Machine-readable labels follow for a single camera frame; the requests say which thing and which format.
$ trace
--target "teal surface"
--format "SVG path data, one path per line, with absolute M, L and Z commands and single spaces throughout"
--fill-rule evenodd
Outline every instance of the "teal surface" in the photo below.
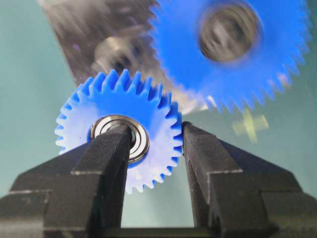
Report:
M 256 106 L 253 118 L 266 118 L 257 143 L 237 136 L 237 111 L 184 116 L 233 145 L 292 171 L 303 190 L 317 197 L 317 1 L 310 0 L 313 38 L 307 64 L 276 100 Z M 75 89 L 71 73 L 36 1 L 0 1 L 0 196 L 21 172 L 58 154 L 55 119 Z M 173 175 L 154 189 L 126 195 L 125 227 L 193 226 L 183 159 Z

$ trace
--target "bearing inner ring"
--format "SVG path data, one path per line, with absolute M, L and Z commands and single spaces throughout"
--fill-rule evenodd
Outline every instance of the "bearing inner ring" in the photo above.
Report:
M 130 149 L 129 163 L 134 163 L 143 158 L 149 149 L 149 137 L 144 128 L 135 120 L 120 115 L 111 115 L 100 118 L 91 127 L 91 138 L 111 130 L 117 125 L 127 125 L 132 132 L 132 148 Z

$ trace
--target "spur gear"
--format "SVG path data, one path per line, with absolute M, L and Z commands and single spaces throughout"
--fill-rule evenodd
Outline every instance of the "spur gear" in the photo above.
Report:
M 157 0 L 153 48 L 176 84 L 211 109 L 251 109 L 299 74 L 310 40 L 305 0 Z
M 56 119 L 56 144 L 60 154 L 80 146 L 116 124 L 128 124 L 132 148 L 127 171 L 126 191 L 142 192 L 171 175 L 182 151 L 182 115 L 171 94 L 162 94 L 162 84 L 151 87 L 152 79 L 133 79 L 128 70 L 120 76 L 111 70 L 99 73 L 81 84 L 61 108 Z

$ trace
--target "gear tooth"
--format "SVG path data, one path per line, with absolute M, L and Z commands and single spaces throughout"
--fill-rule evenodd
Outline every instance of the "gear tooth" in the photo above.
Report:
M 143 186 L 143 185 L 136 186 L 136 189 L 137 189 L 139 192 L 143 192 L 144 186 Z
M 157 52 L 157 43 L 156 41 L 154 41 L 154 38 L 158 38 L 159 36 L 157 36 L 157 32 L 155 30 L 150 30 L 149 31 L 149 36 L 151 38 L 150 40 L 150 47 L 153 49 L 154 53 L 153 53 L 153 57 L 156 61 L 159 61 L 159 57 L 158 57 L 158 52 Z
M 154 88 L 150 88 L 148 100 L 152 103 L 159 104 L 162 98 L 163 84 L 158 84 Z
M 298 47 L 294 47 L 293 49 L 293 57 L 295 59 L 295 62 L 297 62 L 298 64 L 305 64 L 305 59 L 302 55 L 302 52 L 300 51 L 300 49 Z
M 131 187 L 126 186 L 126 187 L 125 187 L 125 191 L 126 191 L 128 194 L 132 194 L 132 188 L 131 188 Z
M 299 0 L 299 5 L 305 10 L 305 11 L 309 11 L 309 7 L 307 5 L 306 0 Z
M 284 87 L 281 80 L 282 78 L 286 78 L 286 77 L 282 74 L 279 74 L 273 79 L 273 88 L 279 93 L 284 92 Z
M 142 97 L 149 97 L 150 94 L 150 89 L 151 89 L 151 84 L 152 84 L 152 78 L 148 77 L 148 79 L 144 82 L 144 84 L 142 85 L 142 89 L 140 92 L 140 96 Z
M 226 99 L 223 99 L 222 102 L 225 105 L 225 107 L 227 108 L 228 112 L 233 113 L 234 105 L 233 105 L 232 101 L 229 98 L 226 98 Z
M 98 92 L 101 92 L 102 85 L 105 78 L 106 78 L 105 73 L 99 72 L 97 76 L 95 77 L 94 81 L 91 83 L 91 86 L 90 86 L 91 91 L 92 91 L 92 87 L 94 87 Z
M 174 138 L 174 146 L 176 147 L 183 146 L 183 134 L 176 135 L 173 138 Z
M 233 99 L 233 102 L 236 105 L 236 107 L 238 108 L 238 110 L 242 113 L 244 111 L 244 108 L 245 108 L 245 103 L 243 101 L 243 98 L 240 96 L 237 96 Z
M 286 68 L 294 75 L 299 75 L 299 70 L 297 68 L 296 62 L 293 57 L 289 56 L 285 61 Z
M 56 135 L 62 136 L 64 132 L 64 127 L 62 125 L 57 125 L 54 132 Z
M 80 88 L 80 90 L 78 92 L 82 92 L 86 96 L 89 96 L 90 95 L 89 86 L 93 82 L 93 80 L 94 80 L 93 77 L 87 78 L 86 82 L 83 84 L 83 86 Z
M 167 6 L 169 6 L 169 1 L 168 0 L 156 0 L 156 5 L 154 5 L 154 6 L 156 6 L 157 7 L 157 9 L 159 10 L 159 12 L 157 12 L 157 13 L 164 13 L 164 11 L 165 11 L 165 9 L 166 9 L 166 7 Z
M 211 96 L 211 95 L 208 95 L 206 97 L 206 104 L 210 110 L 217 108 L 216 101 L 214 100 L 213 96 Z
M 138 88 L 142 84 L 141 77 L 142 77 L 141 73 L 139 71 L 137 71 L 135 73 L 132 81 L 131 81 L 131 84 L 130 84 L 127 92 L 134 92 L 135 94 L 137 94 Z
M 155 18 L 152 18 L 152 20 L 150 21 L 150 24 L 151 24 L 153 27 L 155 27 L 156 23 L 157 23 L 157 20 L 156 20 Z M 158 33 L 155 29 L 151 29 L 151 30 L 149 31 L 149 36 L 150 36 L 152 39 L 158 39 L 158 38 L 159 38 L 159 33 Z M 150 42 L 150 46 L 155 49 L 155 48 L 156 48 L 156 43 L 155 43 L 155 41 L 151 41 L 151 42 Z
M 159 183 L 164 182 L 164 179 L 160 175 L 155 176 L 155 180 L 156 180 L 156 182 L 159 182 Z
M 64 115 L 68 114 L 69 111 L 72 110 L 72 107 L 70 106 L 70 104 L 68 102 L 66 102 L 62 108 L 60 109 L 60 112 L 63 113 Z
M 166 167 L 166 169 L 163 171 L 163 174 L 166 176 L 171 176 L 172 172 Z
M 154 188 L 153 181 L 147 182 L 145 185 L 146 185 L 148 188 L 150 188 L 150 189 L 153 189 L 153 188 Z
M 182 114 L 176 112 L 177 121 L 170 127 L 172 129 L 177 129 L 178 131 L 182 131 Z
M 310 28 L 311 26 L 309 24 L 306 24 L 306 30 L 303 32 L 303 37 L 305 38 L 307 42 L 310 42 L 313 40 L 313 36 L 309 30 Z
M 263 96 L 263 93 L 261 90 L 256 90 L 253 92 L 254 94 L 254 97 L 256 98 L 257 102 L 261 105 L 261 106 L 264 106 L 265 104 L 265 99 L 264 99 L 264 96 Z
M 117 72 L 114 69 L 110 70 L 109 74 L 106 76 L 106 79 L 103 81 L 102 92 L 104 93 L 107 90 L 113 91 L 118 79 L 119 76 Z
M 168 113 L 170 111 L 171 101 L 172 94 L 170 92 L 164 94 L 159 102 L 158 109 L 166 109 L 168 110 L 166 113 Z
M 310 15 L 310 11 L 309 9 L 305 9 L 304 11 L 300 11 L 299 12 L 299 18 L 300 19 L 303 19 L 303 20 L 307 20 L 309 19 L 309 15 Z
M 124 69 L 115 85 L 115 90 L 127 91 L 130 81 L 131 78 L 129 71 L 127 69 Z
M 270 98 L 271 100 L 275 100 L 275 94 L 274 94 L 274 91 L 272 90 L 271 85 L 269 85 L 268 83 L 265 83 L 262 86 L 262 89 L 265 92 L 265 94 L 268 96 L 268 98 Z
M 150 12 L 154 15 L 154 17 L 158 14 L 160 14 L 160 12 L 162 11 L 160 4 L 153 4 L 149 7 Z
M 152 37 L 152 34 L 157 33 L 156 31 L 156 25 L 158 24 L 158 19 L 156 18 L 156 15 L 160 12 L 160 10 L 157 7 L 153 7 L 150 10 L 151 14 L 153 14 L 153 16 L 149 17 L 148 19 L 148 23 L 151 26 L 150 30 L 149 30 L 149 36 Z
M 80 101 L 85 100 L 85 98 L 87 98 L 87 94 L 82 92 L 81 90 L 77 92 L 78 98 Z
M 59 151 L 59 155 L 62 155 L 62 154 L 64 154 L 66 152 L 66 148 L 65 147 L 62 147 L 61 149 L 60 149 L 60 151 Z
M 310 20 L 306 20 L 305 25 L 308 27 L 308 29 L 312 29 L 313 27 L 313 23 Z
M 81 89 L 81 87 L 82 87 L 82 84 L 80 84 L 78 86 L 78 88 L 76 89 L 76 91 L 70 96 L 70 100 L 72 101 L 71 104 L 75 104 L 75 103 L 79 103 L 80 102 L 80 99 L 78 97 L 77 92 L 78 92 L 78 90 Z
M 56 141 L 61 141 L 61 140 L 63 140 L 63 139 L 64 139 L 64 137 L 59 136 L 59 137 L 56 139 Z
M 214 107 L 217 108 L 219 113 L 222 113 L 223 104 L 219 98 L 213 97 Z
M 172 102 L 169 112 L 166 114 L 166 119 L 174 119 L 175 123 L 177 123 L 177 117 L 178 117 L 178 103 Z
M 58 124 L 60 124 L 60 125 L 63 125 L 66 119 L 67 119 L 67 117 L 66 117 L 63 113 L 61 113 L 61 114 L 59 114 L 58 117 L 56 118 L 56 122 L 57 122 Z
M 93 95 L 101 93 L 97 88 L 95 88 L 93 85 L 89 86 L 89 95 L 92 97 Z
M 304 54 L 307 54 L 307 53 L 309 53 L 309 47 L 308 47 L 308 45 L 307 45 L 307 43 L 304 41 L 304 42 L 302 42 L 301 44 L 300 44 L 300 49 L 301 49 L 301 51 L 304 53 Z
M 278 80 L 278 82 L 279 82 L 279 84 L 281 84 L 281 86 L 292 85 L 292 78 L 291 78 L 288 70 L 284 67 L 282 67 L 278 71 L 275 81 L 276 80 Z
M 64 137 L 62 136 L 59 136 L 56 141 L 55 141 L 55 144 L 58 145 L 58 146 L 63 146 L 63 141 L 64 141 Z
M 167 166 L 166 168 L 168 169 L 168 171 L 171 172 L 171 174 L 173 173 L 173 167 L 172 166 Z
M 177 167 L 178 165 L 178 157 L 171 157 L 170 166 Z
M 255 108 L 255 105 L 254 105 L 254 100 L 253 100 L 252 96 L 245 94 L 243 98 L 244 98 L 244 101 L 246 102 L 246 104 L 249 106 L 249 108 L 251 110 L 253 110 Z

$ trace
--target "blue gear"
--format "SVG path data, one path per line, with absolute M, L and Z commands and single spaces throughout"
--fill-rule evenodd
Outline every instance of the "blue gear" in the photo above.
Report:
M 144 185 L 153 188 L 163 182 L 177 166 L 182 151 L 182 115 L 178 105 L 171 102 L 171 94 L 162 95 L 162 85 L 151 87 L 152 79 L 141 81 L 137 72 L 130 79 L 128 70 L 119 77 L 115 70 L 106 76 L 99 73 L 88 78 L 60 109 L 56 119 L 56 144 L 65 153 L 90 140 L 91 126 L 109 115 L 127 116 L 145 129 L 150 146 L 140 163 L 128 166 L 126 191 L 142 192 Z
M 245 105 L 254 108 L 264 95 L 274 99 L 291 84 L 289 73 L 299 74 L 296 63 L 304 63 L 308 52 L 309 10 L 305 0 L 157 0 L 152 8 L 153 48 L 162 67 L 176 84 L 200 93 L 209 108 L 230 112 Z M 259 40 L 245 56 L 230 63 L 204 57 L 199 44 L 199 24 L 204 10 L 213 4 L 241 2 L 259 20 Z

